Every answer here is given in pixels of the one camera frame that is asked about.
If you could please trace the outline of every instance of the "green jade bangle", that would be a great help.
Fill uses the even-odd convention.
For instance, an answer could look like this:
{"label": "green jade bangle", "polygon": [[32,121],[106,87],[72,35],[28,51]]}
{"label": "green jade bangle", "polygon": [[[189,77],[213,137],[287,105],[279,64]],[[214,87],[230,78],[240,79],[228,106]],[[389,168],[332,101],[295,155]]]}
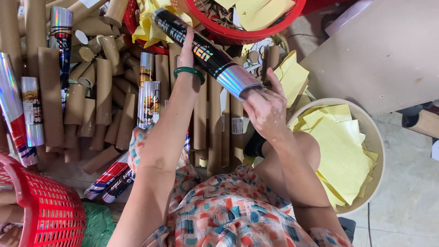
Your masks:
{"label": "green jade bangle", "polygon": [[180,72],[188,72],[188,73],[197,75],[201,80],[201,85],[204,84],[205,79],[204,79],[203,74],[200,71],[198,71],[194,68],[191,68],[191,67],[178,67],[174,70],[174,77],[177,78],[178,73],[180,73]]}

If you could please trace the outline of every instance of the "knee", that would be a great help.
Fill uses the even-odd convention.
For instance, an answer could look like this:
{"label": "knee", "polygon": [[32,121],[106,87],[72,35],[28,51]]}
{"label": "knee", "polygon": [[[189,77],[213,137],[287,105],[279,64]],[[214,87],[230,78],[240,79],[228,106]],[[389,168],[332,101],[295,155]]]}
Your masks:
{"label": "knee", "polygon": [[295,131],[293,135],[304,155],[305,160],[314,170],[317,171],[320,165],[320,146],[317,140],[310,134],[303,131]]}

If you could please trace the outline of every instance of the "black holographic tube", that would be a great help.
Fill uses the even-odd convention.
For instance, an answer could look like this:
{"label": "black holographic tube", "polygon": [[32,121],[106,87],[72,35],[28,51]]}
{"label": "black holographic tube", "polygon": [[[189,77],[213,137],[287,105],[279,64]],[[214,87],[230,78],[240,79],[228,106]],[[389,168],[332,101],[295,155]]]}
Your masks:
{"label": "black holographic tube", "polygon": [[133,177],[131,176],[132,173],[133,171],[127,167],[110,186],[110,188],[108,188],[107,192],[104,193],[102,199],[106,203],[114,202],[114,200],[134,182]]}
{"label": "black holographic tube", "polygon": [[59,49],[59,67],[61,68],[62,112],[67,100],[68,76],[70,74],[70,51],[72,49],[73,12],[63,7],[50,9],[49,48]]}
{"label": "black holographic tube", "polygon": [[[153,14],[154,23],[178,46],[183,47],[187,32],[187,23],[170,11],[160,8]],[[192,51],[201,67],[216,79],[235,98],[243,100],[241,92],[247,88],[264,86],[245,71],[223,50],[201,34],[194,31]]]}

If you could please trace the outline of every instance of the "woman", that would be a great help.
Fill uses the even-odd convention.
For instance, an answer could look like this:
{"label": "woman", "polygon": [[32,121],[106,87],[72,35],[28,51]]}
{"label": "woman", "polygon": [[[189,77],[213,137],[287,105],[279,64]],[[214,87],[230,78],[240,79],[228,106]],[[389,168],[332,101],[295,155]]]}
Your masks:
{"label": "woman", "polygon": [[[194,65],[193,37],[188,29],[180,66]],[[201,182],[182,151],[201,83],[179,73],[154,131],[135,131],[136,182],[108,246],[351,246],[315,175],[318,143],[286,127],[282,86],[272,69],[267,75],[273,91],[250,89],[243,101],[267,140],[264,161]]]}

